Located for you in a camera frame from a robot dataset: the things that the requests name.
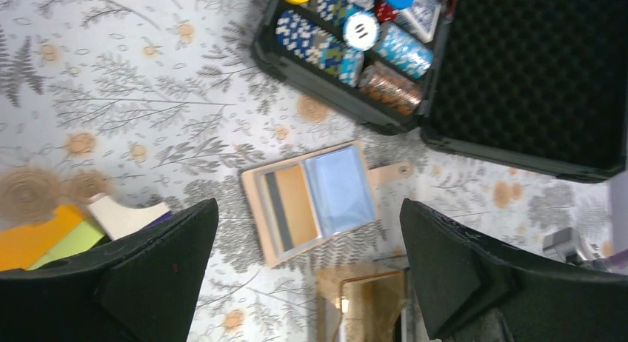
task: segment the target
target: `floral tablecloth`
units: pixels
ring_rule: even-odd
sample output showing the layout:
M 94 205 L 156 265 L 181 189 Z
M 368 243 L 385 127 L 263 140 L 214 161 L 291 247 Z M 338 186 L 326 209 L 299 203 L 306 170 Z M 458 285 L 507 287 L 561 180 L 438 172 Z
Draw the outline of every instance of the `floral tablecloth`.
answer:
M 610 252 L 605 185 L 376 135 L 263 74 L 248 47 L 265 2 L 0 0 L 1 226 L 97 192 L 175 210 L 217 198 L 190 341 L 313 341 L 313 270 L 403 252 L 406 197 L 532 252 L 566 226 Z M 238 173 L 356 138 L 371 166 L 409 159 L 414 177 L 378 188 L 378 223 L 265 267 Z

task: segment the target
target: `orange block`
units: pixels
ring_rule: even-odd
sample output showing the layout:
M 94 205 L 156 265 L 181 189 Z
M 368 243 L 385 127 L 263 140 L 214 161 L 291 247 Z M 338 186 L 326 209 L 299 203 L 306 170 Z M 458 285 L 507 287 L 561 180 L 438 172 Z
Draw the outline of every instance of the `orange block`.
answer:
M 32 266 L 89 217 L 75 205 L 60 206 L 55 214 L 48 222 L 0 232 L 0 271 Z

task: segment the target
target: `table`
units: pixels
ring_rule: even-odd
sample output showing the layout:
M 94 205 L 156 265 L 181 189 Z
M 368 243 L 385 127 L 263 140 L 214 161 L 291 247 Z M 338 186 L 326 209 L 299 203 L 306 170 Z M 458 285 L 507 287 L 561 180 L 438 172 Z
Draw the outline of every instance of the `table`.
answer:
M 605 184 L 440 154 L 416 131 L 376 135 L 261 73 L 247 48 L 264 0 L 0 7 L 2 226 L 97 192 L 175 210 L 216 197 L 221 222 L 189 341 L 308 341 L 313 270 L 403 252 L 406 197 L 532 252 L 566 226 L 612 250 Z M 378 188 L 381 221 L 266 268 L 238 173 L 356 138 L 371 167 L 411 160 L 415 175 Z

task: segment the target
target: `silver metal object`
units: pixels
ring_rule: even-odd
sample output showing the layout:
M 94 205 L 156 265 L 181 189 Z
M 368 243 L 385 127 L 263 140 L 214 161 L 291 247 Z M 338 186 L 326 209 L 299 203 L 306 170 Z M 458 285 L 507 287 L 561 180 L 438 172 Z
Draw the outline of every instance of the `silver metal object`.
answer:
M 576 266 L 591 266 L 592 261 L 601 257 L 572 227 L 545 236 L 543 254 L 554 261 Z

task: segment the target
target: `leaf pattern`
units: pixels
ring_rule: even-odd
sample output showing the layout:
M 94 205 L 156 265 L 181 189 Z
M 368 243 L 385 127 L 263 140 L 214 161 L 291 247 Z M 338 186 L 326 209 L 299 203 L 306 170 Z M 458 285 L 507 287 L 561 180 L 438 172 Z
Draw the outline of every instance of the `leaf pattern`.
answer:
M 609 246 L 605 184 L 379 135 L 262 72 L 250 45 L 268 1 L 0 0 L 0 229 L 94 190 L 173 212 L 216 198 L 192 342 L 315 341 L 315 271 L 403 253 L 405 198 L 531 252 L 568 225 Z M 380 221 L 268 268 L 241 172 L 353 139 L 369 167 L 415 175 L 375 188 Z

